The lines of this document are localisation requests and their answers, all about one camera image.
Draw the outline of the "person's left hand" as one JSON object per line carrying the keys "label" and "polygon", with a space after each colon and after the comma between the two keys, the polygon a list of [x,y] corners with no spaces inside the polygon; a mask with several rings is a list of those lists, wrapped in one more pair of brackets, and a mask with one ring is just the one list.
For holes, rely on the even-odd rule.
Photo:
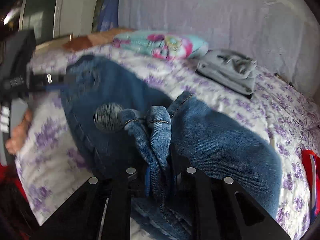
{"label": "person's left hand", "polygon": [[9,154],[16,155],[23,147],[29,127],[33,120],[33,113],[30,109],[25,111],[22,121],[12,130],[11,137],[5,143],[5,147]]}

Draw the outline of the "red jacket sleeve forearm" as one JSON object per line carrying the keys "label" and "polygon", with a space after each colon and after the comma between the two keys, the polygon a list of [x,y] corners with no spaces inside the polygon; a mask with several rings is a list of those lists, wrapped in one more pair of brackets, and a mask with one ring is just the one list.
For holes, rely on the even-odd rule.
{"label": "red jacket sleeve forearm", "polygon": [[1,166],[1,237],[29,239],[25,234],[24,204],[16,172],[10,166]]}

